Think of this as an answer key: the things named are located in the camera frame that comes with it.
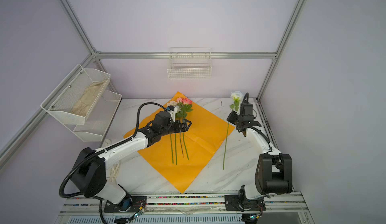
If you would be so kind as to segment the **pink fake rose spray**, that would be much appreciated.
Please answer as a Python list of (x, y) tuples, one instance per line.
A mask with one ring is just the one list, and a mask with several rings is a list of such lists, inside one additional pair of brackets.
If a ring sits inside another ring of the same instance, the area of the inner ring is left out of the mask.
[(192, 101), (189, 98), (178, 98), (176, 101), (170, 101), (170, 106), (173, 106), (174, 108), (177, 108), (176, 110), (176, 120), (178, 122), (178, 130), (179, 133), (179, 142), (180, 147), (182, 151), (182, 155), (184, 157), (184, 148), (183, 148), (183, 140), (182, 140), (182, 123), (184, 122), (184, 119), (187, 117), (188, 113), (193, 111), (192, 110)]

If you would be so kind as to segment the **cream fake rose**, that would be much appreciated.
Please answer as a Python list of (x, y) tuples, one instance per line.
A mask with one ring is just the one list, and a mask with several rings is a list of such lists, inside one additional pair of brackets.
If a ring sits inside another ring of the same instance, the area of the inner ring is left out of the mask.
[[(176, 101), (170, 101), (169, 103), (167, 103), (167, 107), (168, 106), (170, 106), (170, 105), (172, 105), (172, 106), (176, 106), (176, 105), (178, 105), (178, 103), (176, 102)], [(171, 146), (171, 159), (172, 159), (172, 163), (174, 164), (174, 157), (173, 157), (173, 142), (172, 142), (172, 136), (171, 136), (171, 134), (169, 134), (169, 137), (170, 137), (170, 146)]]

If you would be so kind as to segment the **white fake rose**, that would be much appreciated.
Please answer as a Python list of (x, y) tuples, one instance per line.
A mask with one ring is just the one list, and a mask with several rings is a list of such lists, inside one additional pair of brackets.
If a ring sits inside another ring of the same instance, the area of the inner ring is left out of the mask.
[(233, 103), (230, 105), (231, 113), (229, 114), (227, 121), (227, 132), (226, 132), (226, 139), (225, 139), (225, 148), (224, 148), (224, 154), (223, 154), (223, 166), (222, 169), (225, 169), (225, 161), (226, 161), (226, 153), (227, 153), (227, 145), (228, 145), (228, 136), (230, 134), (230, 123), (234, 122), (237, 114), (240, 109), (241, 100), (243, 99), (243, 94), (240, 91), (232, 92), (230, 95)]

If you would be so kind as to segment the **orange wrapping paper sheet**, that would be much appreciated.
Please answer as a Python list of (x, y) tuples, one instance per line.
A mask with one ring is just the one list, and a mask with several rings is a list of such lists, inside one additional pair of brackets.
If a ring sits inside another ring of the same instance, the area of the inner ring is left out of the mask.
[[(169, 135), (121, 162), (117, 182), (132, 193), (220, 193), (236, 188), (237, 173), (222, 169), (230, 98), (195, 98), (188, 113), (190, 129), (172, 135), (174, 164)], [(228, 143), (236, 138), (228, 136)]]

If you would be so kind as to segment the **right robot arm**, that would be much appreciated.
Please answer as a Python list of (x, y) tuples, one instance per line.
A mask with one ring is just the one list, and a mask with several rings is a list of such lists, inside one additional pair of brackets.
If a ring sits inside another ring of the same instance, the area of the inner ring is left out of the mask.
[(243, 185), (242, 200), (256, 200), (270, 194), (288, 194), (293, 190), (292, 158), (271, 144), (269, 138), (259, 129), (261, 124), (254, 120), (253, 105), (247, 101), (240, 104), (239, 113), (232, 111), (227, 120), (235, 125), (257, 149), (258, 162), (254, 183)]

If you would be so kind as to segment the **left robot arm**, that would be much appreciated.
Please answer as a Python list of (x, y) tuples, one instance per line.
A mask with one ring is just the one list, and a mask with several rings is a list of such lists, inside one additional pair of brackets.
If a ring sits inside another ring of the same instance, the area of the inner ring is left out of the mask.
[(131, 195), (120, 185), (110, 182), (106, 171), (129, 155), (159, 142), (163, 136), (187, 132), (191, 125), (187, 119), (175, 120), (170, 111), (161, 111), (153, 121), (138, 129), (135, 136), (105, 148), (82, 150), (68, 179), (81, 195), (104, 199), (128, 209)]

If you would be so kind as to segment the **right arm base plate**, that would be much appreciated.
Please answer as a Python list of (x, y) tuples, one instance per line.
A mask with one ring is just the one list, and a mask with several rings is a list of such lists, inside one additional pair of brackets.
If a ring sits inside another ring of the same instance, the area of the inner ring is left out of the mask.
[(241, 198), (238, 195), (225, 195), (225, 208), (226, 211), (240, 211), (240, 212), (248, 212), (248, 211), (265, 211), (265, 203), (263, 198), (257, 200), (249, 200)]

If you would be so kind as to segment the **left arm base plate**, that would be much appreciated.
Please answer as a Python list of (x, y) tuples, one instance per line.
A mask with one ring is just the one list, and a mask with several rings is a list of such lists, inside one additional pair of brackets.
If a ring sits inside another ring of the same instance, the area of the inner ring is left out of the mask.
[(140, 211), (140, 208), (145, 208), (147, 203), (146, 196), (131, 196), (130, 199), (126, 198), (120, 204), (113, 204), (107, 201), (103, 211), (105, 213), (136, 213)]

